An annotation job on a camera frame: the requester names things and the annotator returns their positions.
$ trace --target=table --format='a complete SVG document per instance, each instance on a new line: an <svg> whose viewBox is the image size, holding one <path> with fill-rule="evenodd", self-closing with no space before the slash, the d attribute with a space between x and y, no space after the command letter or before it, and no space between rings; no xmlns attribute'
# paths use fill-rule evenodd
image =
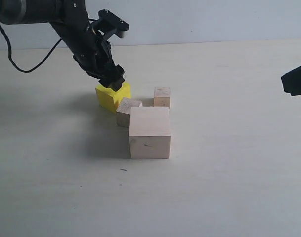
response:
<svg viewBox="0 0 301 237"><path fill-rule="evenodd" d="M14 51L23 68L47 50ZM132 96L172 89L169 160L130 160L68 49L0 51L0 237L301 236L301 39L113 49Z"/></svg>

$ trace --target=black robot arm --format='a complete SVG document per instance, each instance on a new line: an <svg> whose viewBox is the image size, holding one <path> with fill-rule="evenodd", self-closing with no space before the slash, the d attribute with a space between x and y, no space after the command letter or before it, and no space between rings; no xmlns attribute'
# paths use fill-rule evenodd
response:
<svg viewBox="0 0 301 237"><path fill-rule="evenodd" d="M89 20L85 0L0 0L0 22L50 23L80 67L117 91L124 82L124 70L115 65L107 40L113 34L123 38L129 25L108 10L98 15L98 20Z"/></svg>

